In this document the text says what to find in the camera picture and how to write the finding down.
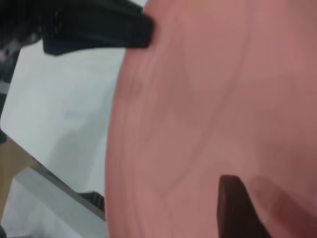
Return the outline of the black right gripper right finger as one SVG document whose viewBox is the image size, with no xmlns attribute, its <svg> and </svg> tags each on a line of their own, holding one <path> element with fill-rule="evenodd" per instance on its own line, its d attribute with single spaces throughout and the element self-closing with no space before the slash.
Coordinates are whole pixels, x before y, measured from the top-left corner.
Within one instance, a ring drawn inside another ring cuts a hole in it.
<svg viewBox="0 0 317 238">
<path fill-rule="evenodd" d="M 220 238 L 271 237 L 238 176 L 220 176 L 216 217 Z"/>
</svg>

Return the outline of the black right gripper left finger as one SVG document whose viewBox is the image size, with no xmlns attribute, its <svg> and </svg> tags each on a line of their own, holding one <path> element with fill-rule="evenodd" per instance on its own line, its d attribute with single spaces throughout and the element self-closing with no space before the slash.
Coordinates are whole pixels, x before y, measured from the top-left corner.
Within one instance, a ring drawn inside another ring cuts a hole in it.
<svg viewBox="0 0 317 238">
<path fill-rule="evenodd" d="M 60 56 L 95 48 L 147 48 L 155 22 L 130 0 L 43 0 L 44 52 Z"/>
</svg>

